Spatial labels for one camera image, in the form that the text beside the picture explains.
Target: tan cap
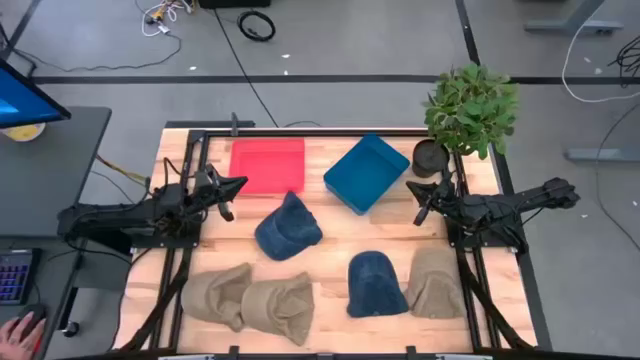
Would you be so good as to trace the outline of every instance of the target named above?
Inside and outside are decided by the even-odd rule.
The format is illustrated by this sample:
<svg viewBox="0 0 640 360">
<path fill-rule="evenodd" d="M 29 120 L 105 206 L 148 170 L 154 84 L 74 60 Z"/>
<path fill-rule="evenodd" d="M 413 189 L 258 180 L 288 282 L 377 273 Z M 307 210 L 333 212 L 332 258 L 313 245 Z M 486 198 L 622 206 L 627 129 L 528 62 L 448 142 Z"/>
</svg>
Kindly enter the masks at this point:
<svg viewBox="0 0 640 360">
<path fill-rule="evenodd" d="M 405 296 L 414 316 L 432 319 L 464 316 L 455 251 L 443 248 L 416 251 Z"/>
<path fill-rule="evenodd" d="M 251 265 L 209 271 L 189 278 L 181 294 L 185 314 L 198 320 L 228 325 L 238 332 L 244 326 L 240 302 L 251 284 Z"/>
<path fill-rule="evenodd" d="M 254 329 L 304 344 L 313 319 L 313 287 L 303 272 L 287 280 L 251 284 L 242 297 L 242 318 Z"/>
</svg>

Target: green plant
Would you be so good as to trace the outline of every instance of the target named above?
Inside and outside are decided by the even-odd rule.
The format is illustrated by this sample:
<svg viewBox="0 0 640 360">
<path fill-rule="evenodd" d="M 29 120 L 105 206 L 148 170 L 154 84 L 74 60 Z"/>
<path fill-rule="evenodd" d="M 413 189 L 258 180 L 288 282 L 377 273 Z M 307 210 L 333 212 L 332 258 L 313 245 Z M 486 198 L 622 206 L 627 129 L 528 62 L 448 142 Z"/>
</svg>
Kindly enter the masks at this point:
<svg viewBox="0 0 640 360">
<path fill-rule="evenodd" d="M 462 155 L 478 151 L 481 159 L 491 143 L 504 154 L 503 136 L 513 134 L 518 105 L 509 77 L 476 64 L 440 77 L 435 96 L 424 103 L 425 124 L 436 142 Z"/>
</svg>

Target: white cable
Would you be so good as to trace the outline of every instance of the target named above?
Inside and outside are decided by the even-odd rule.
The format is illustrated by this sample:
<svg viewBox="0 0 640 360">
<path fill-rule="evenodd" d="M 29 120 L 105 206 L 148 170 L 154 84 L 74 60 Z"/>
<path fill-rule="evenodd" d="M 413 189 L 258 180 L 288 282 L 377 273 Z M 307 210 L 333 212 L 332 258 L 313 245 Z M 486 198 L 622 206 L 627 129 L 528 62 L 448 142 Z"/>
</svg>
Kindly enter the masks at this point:
<svg viewBox="0 0 640 360">
<path fill-rule="evenodd" d="M 576 42 L 576 39 L 578 38 L 578 34 L 580 34 L 580 31 L 582 31 L 582 28 L 584 28 L 585 24 L 587 22 L 589 22 L 589 20 L 591 20 L 591 18 L 593 17 L 593 15 L 595 15 L 598 10 L 600 10 L 600 8 L 596 9 L 596 11 L 593 12 L 593 14 L 591 14 L 591 16 L 589 16 L 589 18 L 587 20 L 585 20 L 585 22 L 580 25 L 580 27 L 578 28 L 578 31 L 576 31 L 576 34 L 573 35 L 573 39 L 571 39 L 571 43 L 569 44 L 569 49 L 567 50 L 567 57 L 564 59 L 564 66 L 562 67 L 562 83 L 564 84 L 564 87 L 567 89 L 567 91 L 569 92 L 569 94 L 571 94 L 571 96 L 578 100 L 578 101 L 582 101 L 584 103 L 601 103 L 601 102 L 606 102 L 606 101 L 610 101 L 610 100 L 626 100 L 626 99 L 631 99 L 634 98 L 638 95 L 640 95 L 640 92 L 637 92 L 635 94 L 631 94 L 631 95 L 624 95 L 624 96 L 612 96 L 612 97 L 608 97 L 608 98 L 602 98 L 602 99 L 583 99 L 581 97 L 579 97 L 578 95 L 574 94 L 573 91 L 571 91 L 571 89 L 569 88 L 569 85 L 567 84 L 567 80 L 564 78 L 564 73 L 567 71 L 567 64 L 569 63 L 569 56 L 571 55 L 571 49 L 573 48 L 573 43 Z"/>
<path fill-rule="evenodd" d="M 150 7 L 149 9 L 147 9 L 147 11 L 145 11 L 145 12 L 144 12 L 144 14 L 142 14 L 142 27 L 141 27 L 141 29 L 142 29 L 142 35 L 147 36 L 147 37 L 152 37 L 152 36 L 156 36 L 156 35 L 159 35 L 159 34 L 161 34 L 161 33 L 162 33 L 162 31 L 158 30 L 158 31 L 154 32 L 153 34 L 148 34 L 146 31 L 144 31 L 144 26 L 145 26 L 145 24 L 146 24 L 147 16 L 149 16 L 149 15 L 148 15 L 148 14 L 149 14 L 149 12 L 151 12 L 151 10 L 153 10 L 153 9 L 157 9 L 157 8 L 159 8 L 159 7 L 163 6 L 163 5 L 164 5 L 164 1 L 163 1 L 163 2 L 161 2 L 160 4 L 156 5 L 156 6 L 152 6 L 152 7 Z"/>
<path fill-rule="evenodd" d="M 161 6 L 166 5 L 166 1 L 162 1 L 160 4 L 155 5 L 150 7 L 149 9 L 147 9 L 147 11 L 144 12 L 144 14 L 142 14 L 142 26 L 141 26 L 141 30 L 142 30 L 142 35 L 146 36 L 146 37 L 152 37 L 152 36 L 156 36 L 156 35 L 160 35 L 162 34 L 162 31 L 158 30 L 154 33 L 147 33 L 145 31 L 145 25 L 146 25 L 146 19 L 149 15 L 149 13 L 154 10 L 157 9 Z M 176 4 L 176 3 L 172 3 L 170 5 L 167 6 L 165 12 L 167 13 L 167 15 L 169 16 L 169 20 L 171 20 L 172 22 L 176 22 L 176 20 L 178 20 L 178 13 L 176 13 L 176 11 L 174 9 L 184 9 L 184 6 Z"/>
</svg>

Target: monitor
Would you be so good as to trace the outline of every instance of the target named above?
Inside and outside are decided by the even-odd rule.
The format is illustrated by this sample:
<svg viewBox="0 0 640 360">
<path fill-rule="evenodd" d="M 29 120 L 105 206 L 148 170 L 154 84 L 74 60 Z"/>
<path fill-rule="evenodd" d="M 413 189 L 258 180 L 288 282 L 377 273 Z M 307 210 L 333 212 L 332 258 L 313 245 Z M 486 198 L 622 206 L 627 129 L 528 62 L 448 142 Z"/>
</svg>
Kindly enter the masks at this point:
<svg viewBox="0 0 640 360">
<path fill-rule="evenodd" d="M 65 108 L 0 59 L 0 129 L 70 117 Z"/>
</svg>

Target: black pot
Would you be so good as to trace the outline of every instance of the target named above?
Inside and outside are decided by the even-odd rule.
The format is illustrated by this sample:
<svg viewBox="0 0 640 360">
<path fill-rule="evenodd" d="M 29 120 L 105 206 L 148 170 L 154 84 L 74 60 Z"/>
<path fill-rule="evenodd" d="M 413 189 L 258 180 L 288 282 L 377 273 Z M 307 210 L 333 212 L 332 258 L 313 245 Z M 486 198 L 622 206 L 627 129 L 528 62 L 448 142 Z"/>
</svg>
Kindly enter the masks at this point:
<svg viewBox="0 0 640 360">
<path fill-rule="evenodd" d="M 411 169 L 416 176 L 428 178 L 449 165 L 449 151 L 446 147 L 436 145 L 431 139 L 422 140 L 413 148 Z"/>
</svg>

